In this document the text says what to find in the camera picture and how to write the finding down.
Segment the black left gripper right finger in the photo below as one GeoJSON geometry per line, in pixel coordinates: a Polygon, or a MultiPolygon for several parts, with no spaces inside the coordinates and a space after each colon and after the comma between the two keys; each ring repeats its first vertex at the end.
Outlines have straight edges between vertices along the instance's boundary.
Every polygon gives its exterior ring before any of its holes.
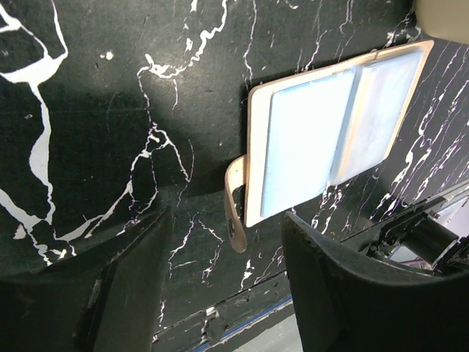
{"type": "Polygon", "coordinates": [[[468,264],[442,276],[367,257],[293,213],[281,231],[305,351],[466,351],[468,264]]]}

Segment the beige oval tray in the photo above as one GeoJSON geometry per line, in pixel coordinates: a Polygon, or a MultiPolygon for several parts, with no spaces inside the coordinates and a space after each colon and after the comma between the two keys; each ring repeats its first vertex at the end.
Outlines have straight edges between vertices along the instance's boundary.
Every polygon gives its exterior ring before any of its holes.
{"type": "Polygon", "coordinates": [[[415,1],[415,11],[426,34],[468,44],[468,0],[415,1]]]}

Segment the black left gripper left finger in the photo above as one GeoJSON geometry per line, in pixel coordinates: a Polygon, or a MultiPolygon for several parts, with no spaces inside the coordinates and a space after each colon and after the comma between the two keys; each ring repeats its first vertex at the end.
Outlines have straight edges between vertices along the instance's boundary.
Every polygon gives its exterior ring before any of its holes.
{"type": "Polygon", "coordinates": [[[150,351],[171,208],[87,251],[1,278],[3,351],[150,351]]]}

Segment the cream leather card holder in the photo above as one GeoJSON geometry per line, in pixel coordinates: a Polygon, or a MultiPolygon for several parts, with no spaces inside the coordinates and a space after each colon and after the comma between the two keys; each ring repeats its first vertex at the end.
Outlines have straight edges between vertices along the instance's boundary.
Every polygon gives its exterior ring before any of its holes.
{"type": "Polygon", "coordinates": [[[229,241],[384,161],[396,140],[433,40],[373,50],[254,87],[246,152],[224,175],[229,241]]]}

